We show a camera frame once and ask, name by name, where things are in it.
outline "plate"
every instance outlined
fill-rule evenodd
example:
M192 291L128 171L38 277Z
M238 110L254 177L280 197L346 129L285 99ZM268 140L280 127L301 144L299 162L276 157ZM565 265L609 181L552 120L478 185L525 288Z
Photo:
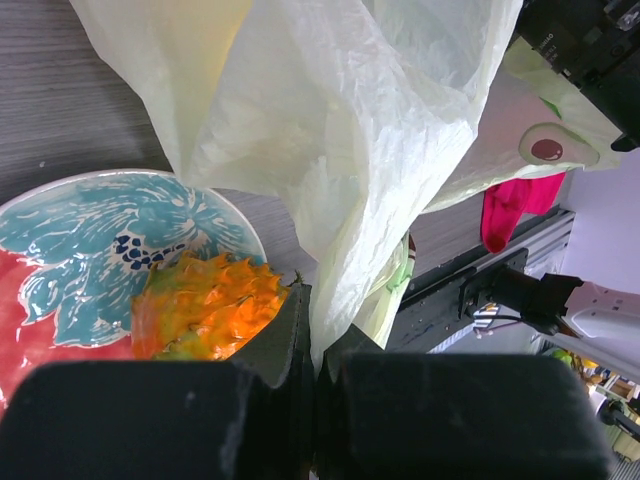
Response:
M37 365L131 358L130 299L185 250L266 262L237 208L169 173L78 175L0 207L0 405Z

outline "gray wooden table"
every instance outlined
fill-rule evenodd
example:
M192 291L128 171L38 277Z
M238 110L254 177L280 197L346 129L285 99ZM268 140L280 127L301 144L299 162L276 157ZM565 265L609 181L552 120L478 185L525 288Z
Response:
M0 0L0 165L0 203L83 172L170 169L142 102L97 57L67 0ZM223 193L276 270L311 278L314 261L278 199ZM418 218L416 274L478 245L481 211L476 196Z

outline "fruit spike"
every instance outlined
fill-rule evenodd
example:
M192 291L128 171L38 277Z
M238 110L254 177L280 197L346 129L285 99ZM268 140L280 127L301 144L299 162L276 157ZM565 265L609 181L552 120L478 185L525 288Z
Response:
M132 345L139 359L224 360L275 318L289 288L269 265L230 254L199 260L184 252L174 266L151 267L132 300Z

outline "pink cloth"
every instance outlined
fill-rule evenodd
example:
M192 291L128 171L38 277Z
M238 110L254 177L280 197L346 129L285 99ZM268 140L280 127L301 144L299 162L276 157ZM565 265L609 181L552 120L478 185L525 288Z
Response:
M543 215L549 211L565 174L534 180L510 180L491 187L484 195L482 241L492 253L507 246L523 213Z

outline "plate rim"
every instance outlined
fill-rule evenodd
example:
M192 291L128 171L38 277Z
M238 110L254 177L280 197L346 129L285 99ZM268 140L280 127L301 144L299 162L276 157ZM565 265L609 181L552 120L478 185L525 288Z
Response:
M77 175L71 175L69 177L60 178L58 180L54 180L52 182L44 183L44 184L39 185L37 187L34 187L34 188L30 189L30 190L27 190L26 192L21 193L17 197L14 197L11 200L9 200L9 201L3 203L2 205L0 205L0 217L7 210L12 208L13 206L15 206L15 205L17 205L17 204L19 204L21 202L24 202L25 200L28 200L29 198L32 198L32 197L34 197L36 195L39 195L39 194L44 193L44 192L49 191L49 190L53 190L54 188L58 188L58 187L61 187L63 185L66 185L68 183L77 182L77 181L83 180L83 179L97 178L97 177L107 177L107 176L118 175L118 174L158 175L158 176L163 176L163 177L175 178L176 180L178 180L178 182L180 182L180 180L178 179L176 174L173 173L173 172L165 172L165 171L162 171L162 170L154 170L154 169L150 169L150 168L113 168L113 169L108 169L108 170L94 170L94 171L91 171L91 172L79 173ZM228 207L230 207L233 211L235 211L236 214L238 214L240 216L240 218L242 218L246 222L246 224L249 227L250 232L258 240L258 246L260 247L260 253L262 254L264 262L265 263L269 262L269 260L267 259L267 253L264 250L264 245L262 245L262 240L260 240L260 236L258 235L258 232L256 232L256 229L253 227L253 225L251 224L249 219L244 215L244 213L242 213L238 207L236 207L233 203L231 203L231 201L228 198L226 198L224 195L222 195L220 192L214 190L213 188L187 187L185 185L183 185L183 186L185 188L194 188L196 190L206 191L207 193L212 194L215 197L217 197L220 200L222 200L223 203L225 203Z

